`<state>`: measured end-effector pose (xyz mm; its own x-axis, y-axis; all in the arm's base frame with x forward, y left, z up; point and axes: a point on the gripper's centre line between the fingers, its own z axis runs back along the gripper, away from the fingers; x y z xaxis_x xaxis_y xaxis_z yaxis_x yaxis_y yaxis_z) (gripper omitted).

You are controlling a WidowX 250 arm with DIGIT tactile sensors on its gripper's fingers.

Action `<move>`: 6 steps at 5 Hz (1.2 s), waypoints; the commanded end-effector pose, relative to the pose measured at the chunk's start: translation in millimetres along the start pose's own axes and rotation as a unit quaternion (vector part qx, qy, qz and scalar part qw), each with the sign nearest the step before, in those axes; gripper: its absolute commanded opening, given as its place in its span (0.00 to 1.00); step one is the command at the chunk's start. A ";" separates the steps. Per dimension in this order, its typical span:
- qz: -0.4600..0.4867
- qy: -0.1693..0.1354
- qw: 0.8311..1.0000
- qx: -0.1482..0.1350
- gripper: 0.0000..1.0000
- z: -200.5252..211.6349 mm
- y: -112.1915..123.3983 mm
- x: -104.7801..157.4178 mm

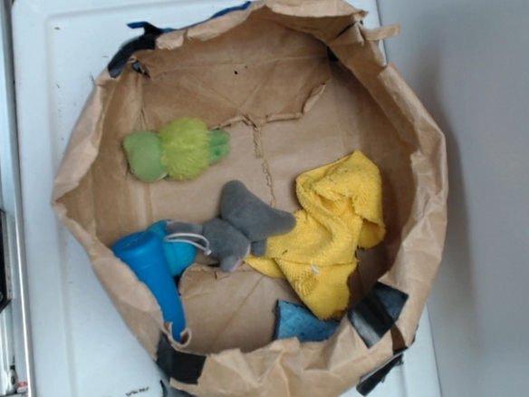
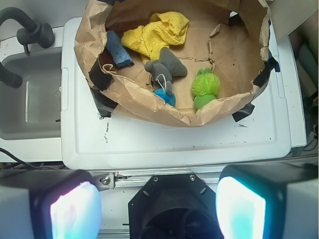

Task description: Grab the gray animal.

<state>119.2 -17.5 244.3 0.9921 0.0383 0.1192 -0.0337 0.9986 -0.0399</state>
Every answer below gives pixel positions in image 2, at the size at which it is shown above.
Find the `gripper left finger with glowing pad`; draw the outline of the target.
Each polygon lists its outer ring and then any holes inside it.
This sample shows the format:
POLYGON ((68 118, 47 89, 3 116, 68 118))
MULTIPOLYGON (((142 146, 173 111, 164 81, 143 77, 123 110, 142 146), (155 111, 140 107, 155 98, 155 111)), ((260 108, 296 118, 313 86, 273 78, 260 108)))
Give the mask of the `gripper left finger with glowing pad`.
POLYGON ((85 170, 4 170, 0 173, 2 239, 95 239, 100 193, 85 170))

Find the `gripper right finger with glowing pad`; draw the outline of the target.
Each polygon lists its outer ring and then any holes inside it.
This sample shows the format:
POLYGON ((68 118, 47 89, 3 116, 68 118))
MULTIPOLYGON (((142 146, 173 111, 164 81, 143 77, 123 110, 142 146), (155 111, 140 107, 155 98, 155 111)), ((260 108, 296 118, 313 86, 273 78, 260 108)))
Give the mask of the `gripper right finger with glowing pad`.
POLYGON ((317 239, 319 167, 227 165, 216 189, 216 213, 227 239, 317 239))

